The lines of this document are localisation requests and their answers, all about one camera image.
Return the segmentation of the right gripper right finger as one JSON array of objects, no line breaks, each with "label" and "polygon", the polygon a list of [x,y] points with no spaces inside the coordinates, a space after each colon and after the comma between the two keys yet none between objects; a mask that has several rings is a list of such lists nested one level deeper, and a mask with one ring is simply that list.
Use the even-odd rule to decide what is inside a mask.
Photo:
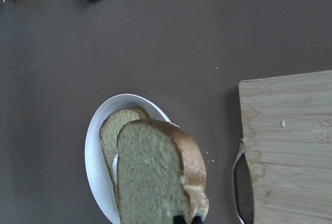
[{"label": "right gripper right finger", "polygon": [[203,224],[201,216],[195,216],[192,220],[192,224]]}]

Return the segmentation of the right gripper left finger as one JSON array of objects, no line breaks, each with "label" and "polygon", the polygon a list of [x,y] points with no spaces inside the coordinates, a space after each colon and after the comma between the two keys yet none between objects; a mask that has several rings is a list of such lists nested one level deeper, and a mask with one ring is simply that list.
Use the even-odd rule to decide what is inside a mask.
[{"label": "right gripper left finger", "polygon": [[173,217],[173,224],[186,224],[186,221],[182,215]]}]

